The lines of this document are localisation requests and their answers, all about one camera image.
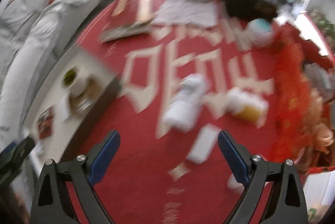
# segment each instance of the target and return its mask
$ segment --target metal screw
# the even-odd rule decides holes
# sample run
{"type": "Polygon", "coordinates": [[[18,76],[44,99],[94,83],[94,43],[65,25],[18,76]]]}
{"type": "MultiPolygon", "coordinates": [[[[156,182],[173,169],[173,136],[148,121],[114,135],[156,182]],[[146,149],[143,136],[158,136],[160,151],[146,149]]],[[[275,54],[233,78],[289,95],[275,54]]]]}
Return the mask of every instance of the metal screw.
{"type": "Polygon", "coordinates": [[[78,161],[78,162],[82,162],[83,160],[85,160],[85,158],[86,158],[85,155],[82,155],[82,154],[81,154],[81,155],[78,155],[78,156],[77,156],[77,161],[78,161]]]}
{"type": "Polygon", "coordinates": [[[252,159],[255,161],[255,162],[260,162],[262,160],[262,157],[259,156],[259,155],[254,155],[252,156],[252,159]]]}
{"type": "Polygon", "coordinates": [[[45,161],[45,164],[46,164],[46,165],[51,165],[51,164],[52,164],[52,159],[48,159],[48,160],[46,160],[46,161],[45,161]]]}
{"type": "Polygon", "coordinates": [[[286,162],[287,165],[293,165],[293,161],[290,160],[290,159],[287,159],[285,162],[286,162]]]}

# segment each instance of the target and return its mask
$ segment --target white paper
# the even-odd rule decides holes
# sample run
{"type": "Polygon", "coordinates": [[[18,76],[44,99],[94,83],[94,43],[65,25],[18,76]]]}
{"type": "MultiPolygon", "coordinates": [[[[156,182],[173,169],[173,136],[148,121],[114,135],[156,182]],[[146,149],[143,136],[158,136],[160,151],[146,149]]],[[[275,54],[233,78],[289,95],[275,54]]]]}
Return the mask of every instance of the white paper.
{"type": "Polygon", "coordinates": [[[152,24],[194,24],[210,28],[217,25],[217,7],[214,2],[190,0],[166,0],[156,14],[152,24]]]}
{"type": "Polygon", "coordinates": [[[71,107],[69,102],[70,93],[66,93],[66,95],[59,101],[58,103],[58,111],[61,116],[62,121],[66,121],[71,117],[71,107]]]}
{"type": "Polygon", "coordinates": [[[328,186],[323,197],[321,205],[330,206],[335,198],[335,171],[330,172],[328,186]]]}
{"type": "Polygon", "coordinates": [[[202,127],[186,159],[195,164],[205,162],[212,153],[220,131],[212,124],[202,127]]]}
{"type": "Polygon", "coordinates": [[[315,204],[321,204],[325,196],[330,172],[311,174],[307,177],[304,184],[304,195],[306,200],[307,211],[315,204]]]}

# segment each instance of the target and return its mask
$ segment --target yellow item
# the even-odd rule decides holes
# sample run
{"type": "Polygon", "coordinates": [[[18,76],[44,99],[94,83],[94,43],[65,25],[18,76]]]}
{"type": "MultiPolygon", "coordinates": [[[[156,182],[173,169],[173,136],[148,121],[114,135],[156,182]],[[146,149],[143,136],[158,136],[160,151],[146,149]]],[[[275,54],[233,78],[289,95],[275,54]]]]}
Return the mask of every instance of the yellow item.
{"type": "Polygon", "coordinates": [[[253,108],[251,106],[244,105],[241,112],[239,112],[235,116],[239,119],[249,121],[255,124],[257,123],[261,115],[262,115],[261,110],[253,108]]]}

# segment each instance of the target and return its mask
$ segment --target white package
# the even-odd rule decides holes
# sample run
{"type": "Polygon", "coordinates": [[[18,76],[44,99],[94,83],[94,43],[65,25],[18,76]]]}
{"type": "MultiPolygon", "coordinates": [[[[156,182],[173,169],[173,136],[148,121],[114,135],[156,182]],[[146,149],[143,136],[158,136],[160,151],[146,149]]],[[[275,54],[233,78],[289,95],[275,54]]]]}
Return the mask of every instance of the white package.
{"type": "Polygon", "coordinates": [[[163,116],[163,123],[185,133],[193,129],[202,107],[201,99],[207,90],[208,84],[202,74],[194,73],[183,78],[163,116]]]}
{"type": "Polygon", "coordinates": [[[269,109],[268,101],[252,93],[244,92],[239,87],[231,88],[227,92],[227,98],[227,111],[231,112],[232,115],[238,115],[246,106],[251,107],[261,113],[256,122],[256,126],[263,126],[269,109]]]}
{"type": "Polygon", "coordinates": [[[220,131],[221,129],[212,124],[202,127],[186,159],[195,164],[205,162],[217,142],[220,131]]]}

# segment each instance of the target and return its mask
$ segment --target red carpet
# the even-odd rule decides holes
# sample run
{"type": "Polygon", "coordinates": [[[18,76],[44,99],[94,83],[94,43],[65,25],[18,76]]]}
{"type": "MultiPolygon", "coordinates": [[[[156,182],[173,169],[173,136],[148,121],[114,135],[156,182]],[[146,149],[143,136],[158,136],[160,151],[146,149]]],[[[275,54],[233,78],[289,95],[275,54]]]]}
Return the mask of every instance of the red carpet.
{"type": "MultiPolygon", "coordinates": [[[[164,0],[152,0],[152,10],[157,11],[164,0]]],[[[270,109],[265,126],[257,129],[255,126],[241,122],[226,114],[215,120],[208,106],[204,106],[196,127],[189,133],[183,134],[170,130],[161,138],[156,138],[157,121],[166,89],[167,57],[170,43],[176,38],[173,28],[166,37],[156,41],[150,35],[139,35],[114,42],[100,44],[98,36],[106,24],[112,19],[114,25],[131,23],[135,20],[138,0],[128,0],[125,11],[111,18],[111,13],[117,2],[106,8],[78,39],[78,44],[99,58],[106,66],[120,73],[124,71],[127,57],[132,50],[151,48],[161,45],[158,54],[158,86],[153,92],[153,100],[141,112],[134,110],[134,101],[129,94],[118,98],[107,109],[103,117],[93,129],[86,143],[78,148],[78,153],[86,153],[112,129],[121,134],[121,146],[107,170],[101,183],[95,186],[101,201],[117,224],[144,223],[180,223],[204,224],[223,223],[234,207],[239,195],[227,189],[227,180],[231,171],[216,145],[210,158],[202,165],[195,165],[185,160],[200,128],[212,123],[221,129],[228,130],[237,142],[244,144],[251,153],[268,157],[273,143],[276,141],[274,113],[276,96],[264,96],[270,109]],[[181,163],[189,172],[174,181],[168,172],[181,163]]],[[[235,56],[241,75],[247,75],[247,68],[242,62],[243,53],[237,51],[234,42],[225,42],[222,28],[218,31],[223,35],[222,41],[213,46],[207,38],[190,38],[187,35],[178,43],[177,57],[189,53],[207,53],[216,49],[221,50],[222,70],[227,89],[232,87],[228,61],[235,56]]],[[[274,57],[266,49],[251,51],[260,80],[273,77],[274,57]]],[[[137,88],[147,85],[149,58],[135,58],[130,83],[137,88]]],[[[217,93],[217,83],[214,79],[214,63],[206,62],[207,77],[212,83],[212,91],[217,93]]],[[[195,59],[184,66],[178,67],[176,74],[183,78],[196,72],[195,59]]],[[[269,193],[270,186],[265,188],[269,193]]],[[[262,198],[261,208],[266,199],[262,198]]],[[[258,208],[252,223],[257,223],[261,217],[258,208]]],[[[84,217],[79,214],[82,223],[84,217]]]]}

